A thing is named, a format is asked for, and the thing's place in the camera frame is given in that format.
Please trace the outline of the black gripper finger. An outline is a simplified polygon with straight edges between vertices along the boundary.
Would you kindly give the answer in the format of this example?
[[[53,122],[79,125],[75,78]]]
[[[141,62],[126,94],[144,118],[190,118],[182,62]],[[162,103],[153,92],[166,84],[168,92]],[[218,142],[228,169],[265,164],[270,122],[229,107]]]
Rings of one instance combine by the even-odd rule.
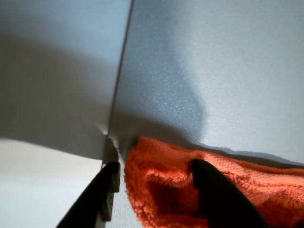
[[[105,165],[61,219],[58,228],[104,228],[111,221],[120,190],[120,163]]]
[[[210,228],[267,228],[250,200],[211,163],[191,162],[193,186],[199,192],[200,212]]]

